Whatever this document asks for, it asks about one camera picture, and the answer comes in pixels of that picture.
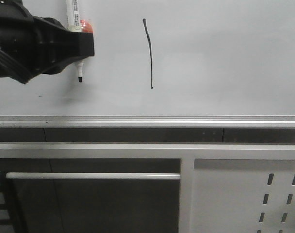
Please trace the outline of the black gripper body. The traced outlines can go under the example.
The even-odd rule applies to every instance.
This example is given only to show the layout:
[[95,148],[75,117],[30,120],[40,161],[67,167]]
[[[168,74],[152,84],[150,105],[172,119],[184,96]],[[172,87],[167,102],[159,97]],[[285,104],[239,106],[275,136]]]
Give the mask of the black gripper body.
[[33,16],[17,0],[0,0],[0,78],[22,84],[44,70],[43,18]]

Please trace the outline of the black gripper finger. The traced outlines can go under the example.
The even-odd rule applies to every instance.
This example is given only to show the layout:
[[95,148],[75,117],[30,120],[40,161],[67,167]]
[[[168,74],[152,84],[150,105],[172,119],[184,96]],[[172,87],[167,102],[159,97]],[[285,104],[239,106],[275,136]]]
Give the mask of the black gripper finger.
[[28,70],[32,75],[58,74],[81,58],[81,52],[28,52]]
[[54,18],[34,16],[33,19],[37,44],[53,52],[56,58],[95,55],[93,34],[70,31]]

